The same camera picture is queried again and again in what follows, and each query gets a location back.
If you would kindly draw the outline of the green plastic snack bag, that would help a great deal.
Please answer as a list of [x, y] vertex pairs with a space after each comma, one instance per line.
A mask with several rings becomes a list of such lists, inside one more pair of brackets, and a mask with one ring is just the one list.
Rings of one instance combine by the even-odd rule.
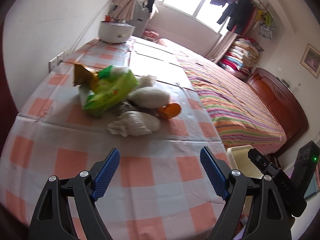
[[90, 116], [102, 118], [103, 114], [122, 102], [138, 81], [128, 67], [111, 65], [98, 71], [95, 90], [80, 85], [79, 96], [82, 109]]

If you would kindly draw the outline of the cream plastic trash bin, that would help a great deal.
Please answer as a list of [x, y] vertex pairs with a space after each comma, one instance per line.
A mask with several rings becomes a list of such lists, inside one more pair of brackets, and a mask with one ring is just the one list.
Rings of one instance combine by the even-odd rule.
[[227, 158], [231, 169], [237, 169], [247, 177], [260, 179], [263, 174], [248, 158], [248, 152], [252, 148], [251, 145], [227, 148]]

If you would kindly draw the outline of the brown wooden headboard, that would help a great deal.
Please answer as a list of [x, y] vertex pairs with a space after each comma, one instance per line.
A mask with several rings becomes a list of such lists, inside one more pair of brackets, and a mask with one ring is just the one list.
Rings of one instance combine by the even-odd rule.
[[287, 141], [275, 153], [279, 157], [309, 129], [306, 114], [292, 92], [263, 68], [257, 68], [247, 80], [247, 84], [284, 130]]

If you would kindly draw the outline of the striped colourful bedspread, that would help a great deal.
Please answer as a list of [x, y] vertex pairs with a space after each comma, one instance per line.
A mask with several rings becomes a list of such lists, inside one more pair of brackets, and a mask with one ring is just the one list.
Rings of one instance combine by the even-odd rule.
[[176, 57], [225, 148], [251, 145], [268, 155], [285, 145], [284, 129], [248, 84], [171, 40], [161, 38], [157, 43]]

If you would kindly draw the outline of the orange white checkered tablecloth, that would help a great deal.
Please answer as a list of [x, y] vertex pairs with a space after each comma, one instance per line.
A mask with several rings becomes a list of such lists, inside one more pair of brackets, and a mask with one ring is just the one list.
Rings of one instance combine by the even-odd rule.
[[[112, 135], [115, 116], [96, 119], [82, 111], [73, 85], [73, 63], [128, 66], [156, 77], [181, 113], [141, 137]], [[204, 146], [219, 159], [224, 145], [178, 64], [174, 51], [131, 38], [119, 45], [92, 40], [37, 87], [17, 115], [1, 154], [1, 204], [29, 224], [47, 179], [72, 178], [120, 152], [120, 164], [96, 206], [114, 239], [206, 239], [224, 202], [200, 163]]]

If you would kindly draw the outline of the stack of folded quilts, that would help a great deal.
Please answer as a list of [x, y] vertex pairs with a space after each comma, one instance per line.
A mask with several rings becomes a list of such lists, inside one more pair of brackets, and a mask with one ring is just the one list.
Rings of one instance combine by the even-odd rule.
[[251, 76], [263, 51], [255, 39], [240, 37], [232, 43], [217, 65], [238, 79], [245, 81]]

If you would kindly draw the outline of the yellow brown crumpled wrapper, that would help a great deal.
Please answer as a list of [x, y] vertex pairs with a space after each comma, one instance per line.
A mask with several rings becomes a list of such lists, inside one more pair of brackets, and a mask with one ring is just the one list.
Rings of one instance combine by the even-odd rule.
[[74, 86], [85, 85], [91, 90], [98, 86], [98, 71], [80, 63], [74, 64]]

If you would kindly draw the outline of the grey white washing machine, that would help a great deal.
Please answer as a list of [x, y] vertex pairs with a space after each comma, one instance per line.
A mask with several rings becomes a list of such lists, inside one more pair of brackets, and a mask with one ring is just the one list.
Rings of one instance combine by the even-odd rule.
[[127, 21], [129, 25], [135, 27], [132, 35], [141, 38], [149, 23], [149, 20], [150, 12], [149, 9], [146, 7], [145, 2], [136, 0], [133, 18]]

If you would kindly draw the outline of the beige tied curtain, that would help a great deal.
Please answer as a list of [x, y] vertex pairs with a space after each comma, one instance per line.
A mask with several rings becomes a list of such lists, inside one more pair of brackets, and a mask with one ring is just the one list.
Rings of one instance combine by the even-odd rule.
[[133, 19], [136, 0], [113, 0], [116, 6], [111, 16], [116, 20], [130, 21]]

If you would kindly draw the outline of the framed wall picture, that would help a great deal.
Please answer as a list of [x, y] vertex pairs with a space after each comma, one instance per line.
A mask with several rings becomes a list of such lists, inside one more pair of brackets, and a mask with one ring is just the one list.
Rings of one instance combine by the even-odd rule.
[[311, 44], [304, 51], [300, 64], [307, 69], [315, 78], [319, 77], [320, 52]]

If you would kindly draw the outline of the white wall power socket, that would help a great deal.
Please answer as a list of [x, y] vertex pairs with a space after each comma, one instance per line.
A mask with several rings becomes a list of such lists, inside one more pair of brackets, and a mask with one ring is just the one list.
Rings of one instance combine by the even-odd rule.
[[49, 70], [49, 72], [52, 72], [60, 63], [65, 61], [65, 59], [67, 59], [67, 57], [69, 55], [69, 52], [70, 52], [70, 48], [67, 48], [64, 51], [62, 51], [61, 53], [59, 53], [56, 57], [51, 59], [48, 62], [48, 70]]

